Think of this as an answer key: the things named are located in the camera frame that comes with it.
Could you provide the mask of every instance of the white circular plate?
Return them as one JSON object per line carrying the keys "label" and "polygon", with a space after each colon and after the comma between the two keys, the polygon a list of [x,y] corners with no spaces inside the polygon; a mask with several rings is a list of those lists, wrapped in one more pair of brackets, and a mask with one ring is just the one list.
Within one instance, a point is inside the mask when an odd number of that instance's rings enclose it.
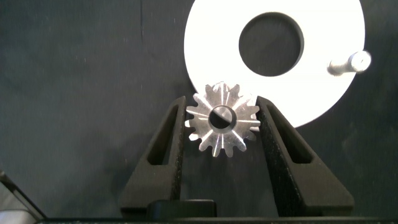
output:
{"label": "white circular plate", "polygon": [[[246,24],[267,12],[289,16],[303,34],[300,60],[277,77],[254,73],[239,53]],[[358,0],[196,0],[185,29],[185,63],[197,92],[205,94],[206,84],[237,83],[243,92],[271,100],[297,127],[322,115],[347,90],[355,73],[336,77],[327,66],[361,51],[364,36]]]}

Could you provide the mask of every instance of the aluminum part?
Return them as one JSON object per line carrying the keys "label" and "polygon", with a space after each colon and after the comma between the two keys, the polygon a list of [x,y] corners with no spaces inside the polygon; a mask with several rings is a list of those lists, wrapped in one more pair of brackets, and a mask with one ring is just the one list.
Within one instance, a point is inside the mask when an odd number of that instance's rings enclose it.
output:
{"label": "aluminum part", "polygon": [[[244,139],[256,140],[250,128],[260,126],[260,121],[252,116],[259,111],[259,107],[248,106],[252,96],[239,96],[239,90],[239,85],[229,88],[226,83],[221,82],[213,87],[206,85],[205,95],[194,94],[193,98],[198,106],[187,107],[187,112],[194,115],[194,118],[187,120],[185,126],[195,128],[189,138],[191,141],[201,139],[200,151],[211,146],[213,157],[217,157],[221,149],[225,150],[228,157],[232,157],[234,146],[245,151]],[[222,129],[213,126],[210,122],[212,111],[229,121],[229,126]]]}
{"label": "aluminum part", "polygon": [[363,72],[368,69],[371,62],[371,54],[363,50],[352,54],[348,59],[332,60],[328,71],[332,75],[341,75],[346,72]]}

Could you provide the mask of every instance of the shaft hole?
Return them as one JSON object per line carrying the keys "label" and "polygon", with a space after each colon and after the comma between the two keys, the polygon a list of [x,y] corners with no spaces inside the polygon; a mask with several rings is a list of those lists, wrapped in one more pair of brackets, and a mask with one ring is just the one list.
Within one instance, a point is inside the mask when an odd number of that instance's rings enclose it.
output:
{"label": "shaft hole", "polygon": [[209,115],[209,124],[217,133],[226,133],[236,124],[235,112],[227,106],[216,107]]}

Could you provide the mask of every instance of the spur gear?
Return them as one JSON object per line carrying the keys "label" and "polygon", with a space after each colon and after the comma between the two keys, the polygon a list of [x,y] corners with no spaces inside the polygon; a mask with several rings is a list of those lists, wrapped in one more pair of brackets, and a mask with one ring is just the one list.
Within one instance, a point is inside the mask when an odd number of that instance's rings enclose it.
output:
{"label": "spur gear", "polygon": [[[189,136],[190,140],[201,139],[200,151],[211,146],[213,157],[217,157],[221,149],[225,150],[228,157],[232,157],[235,146],[240,151],[245,151],[244,139],[256,140],[250,128],[260,126],[260,121],[252,116],[259,111],[259,107],[248,106],[252,96],[239,97],[239,85],[230,89],[224,82],[217,83],[214,87],[206,85],[205,90],[204,96],[198,93],[193,96],[198,103],[197,107],[187,107],[187,112],[194,115],[193,119],[185,122],[186,127],[195,128],[195,132]],[[222,116],[228,125],[222,128],[215,126],[210,118],[211,113]]]}

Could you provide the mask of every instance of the dark background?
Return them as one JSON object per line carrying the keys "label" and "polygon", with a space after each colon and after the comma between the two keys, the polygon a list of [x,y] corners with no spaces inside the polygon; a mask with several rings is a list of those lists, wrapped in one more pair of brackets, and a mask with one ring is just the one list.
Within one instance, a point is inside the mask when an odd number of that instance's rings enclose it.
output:
{"label": "dark background", "polygon": [[[193,104],[192,3],[0,1],[0,169],[49,217],[120,217],[162,113],[182,95]],[[361,3],[373,63],[298,131],[353,194],[353,215],[394,217],[398,1]],[[213,199],[220,216],[277,216],[259,144],[213,159],[187,141],[181,198]]]}

